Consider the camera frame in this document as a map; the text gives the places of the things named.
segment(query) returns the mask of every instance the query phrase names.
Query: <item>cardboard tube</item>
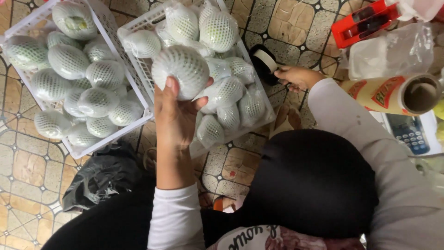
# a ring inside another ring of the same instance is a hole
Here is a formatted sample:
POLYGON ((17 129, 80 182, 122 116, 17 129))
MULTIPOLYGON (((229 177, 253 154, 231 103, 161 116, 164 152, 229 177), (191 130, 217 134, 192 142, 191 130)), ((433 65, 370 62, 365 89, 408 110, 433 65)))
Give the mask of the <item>cardboard tube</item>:
POLYGON ((430 74, 345 81, 341 88, 370 111, 408 116, 433 109, 442 92, 439 81, 430 74))

